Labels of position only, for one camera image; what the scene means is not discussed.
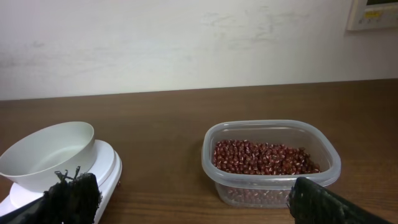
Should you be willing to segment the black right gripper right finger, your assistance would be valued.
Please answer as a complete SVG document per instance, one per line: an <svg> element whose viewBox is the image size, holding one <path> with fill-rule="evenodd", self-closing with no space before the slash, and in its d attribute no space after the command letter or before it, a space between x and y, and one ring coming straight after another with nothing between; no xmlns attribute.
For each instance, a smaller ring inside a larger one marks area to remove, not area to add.
<svg viewBox="0 0 398 224"><path fill-rule="evenodd" d="M292 187L288 208L295 224L390 224L305 177Z"/></svg>

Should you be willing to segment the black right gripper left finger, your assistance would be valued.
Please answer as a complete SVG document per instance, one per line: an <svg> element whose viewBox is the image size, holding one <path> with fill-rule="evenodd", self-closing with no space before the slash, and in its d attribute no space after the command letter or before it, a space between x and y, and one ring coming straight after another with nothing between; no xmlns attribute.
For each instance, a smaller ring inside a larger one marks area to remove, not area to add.
<svg viewBox="0 0 398 224"><path fill-rule="evenodd" d="M93 224L100 207L101 192L96 176L80 167L70 177L68 171L55 172L59 182L27 205L1 217L1 224Z"/></svg>

